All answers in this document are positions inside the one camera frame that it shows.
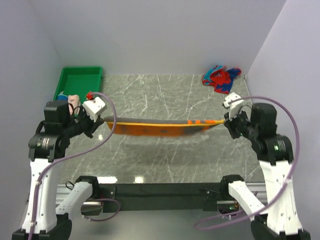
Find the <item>orange and gray towel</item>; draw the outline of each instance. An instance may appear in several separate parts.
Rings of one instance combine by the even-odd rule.
[[[103,120],[111,129],[114,117],[107,116]],[[204,132],[223,123],[224,120],[154,120],[117,117],[114,133],[130,136],[182,137]]]

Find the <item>marble table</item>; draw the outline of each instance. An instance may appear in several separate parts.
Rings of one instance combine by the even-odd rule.
[[[115,104],[119,117],[160,120],[219,120],[227,112],[225,94],[203,86],[201,75],[107,75],[102,92]],[[248,96],[245,79],[238,77],[232,91]],[[103,117],[112,115],[110,107]],[[110,132],[107,124],[94,138],[71,140],[67,155],[99,143]],[[113,135],[81,157],[64,163],[59,183],[80,175],[97,176],[101,183],[204,183],[219,182],[224,175],[240,174],[248,182],[262,182],[263,173],[251,144],[233,140],[217,126],[204,133],[179,138]]]

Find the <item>red and blue cloth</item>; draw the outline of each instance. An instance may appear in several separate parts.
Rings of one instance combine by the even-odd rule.
[[[229,94],[235,77],[241,73],[240,68],[226,70],[226,66],[216,65],[202,76],[202,83],[205,86],[213,86],[217,93]]]

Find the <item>green tray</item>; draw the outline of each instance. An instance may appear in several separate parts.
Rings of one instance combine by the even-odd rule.
[[[76,66],[62,69],[53,100],[63,92],[64,95],[78,95],[81,103],[89,92],[99,92],[102,80],[102,67]]]

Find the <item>white wall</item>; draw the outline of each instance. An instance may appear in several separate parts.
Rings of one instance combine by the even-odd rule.
[[[301,153],[294,190],[300,220],[312,239],[320,238],[319,12],[318,0],[288,0],[248,73],[251,95],[279,100],[298,123]],[[279,133],[293,139],[282,112],[278,126]]]
[[[285,0],[30,0],[64,65],[109,74],[247,73]]]
[[[30,189],[28,141],[44,118],[62,63],[25,0],[0,3],[0,239],[19,228]]]

